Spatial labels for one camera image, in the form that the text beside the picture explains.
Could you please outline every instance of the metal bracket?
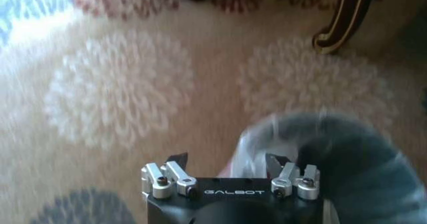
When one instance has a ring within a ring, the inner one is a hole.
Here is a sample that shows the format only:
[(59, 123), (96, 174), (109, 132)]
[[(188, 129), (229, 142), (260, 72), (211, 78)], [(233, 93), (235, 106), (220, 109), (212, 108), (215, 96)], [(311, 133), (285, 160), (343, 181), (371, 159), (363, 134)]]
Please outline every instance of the metal bracket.
[(292, 195), (293, 180), (300, 176), (300, 169), (295, 163), (288, 162), (281, 169), (279, 176), (271, 180), (271, 192), (283, 199)]
[(305, 200), (316, 200), (320, 190), (320, 171), (315, 165), (307, 165), (304, 176), (296, 179), (297, 196)]
[(172, 183), (163, 175), (156, 163), (148, 163), (140, 170), (141, 193), (152, 194), (156, 199), (167, 199), (172, 195)]
[(187, 175), (176, 161), (168, 161), (161, 167), (164, 176), (176, 182), (176, 192), (187, 197), (195, 198), (197, 195), (197, 180)]
[(271, 180), (271, 192), (277, 199), (292, 195), (292, 186), (297, 189), (297, 196), (304, 200), (316, 200), (320, 189), (320, 171), (315, 165), (307, 165), (304, 176), (292, 162), (287, 162), (279, 176)]

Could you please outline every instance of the patterned rug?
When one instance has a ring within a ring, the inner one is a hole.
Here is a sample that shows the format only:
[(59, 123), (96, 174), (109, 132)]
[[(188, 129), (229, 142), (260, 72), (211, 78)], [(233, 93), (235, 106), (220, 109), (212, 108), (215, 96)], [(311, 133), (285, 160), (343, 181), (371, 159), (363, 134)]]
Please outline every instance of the patterned rug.
[(375, 0), (319, 55), (335, 3), (0, 0), (0, 222), (144, 223), (141, 166), (215, 176), (272, 113), (357, 118), (425, 182), (425, 0)]

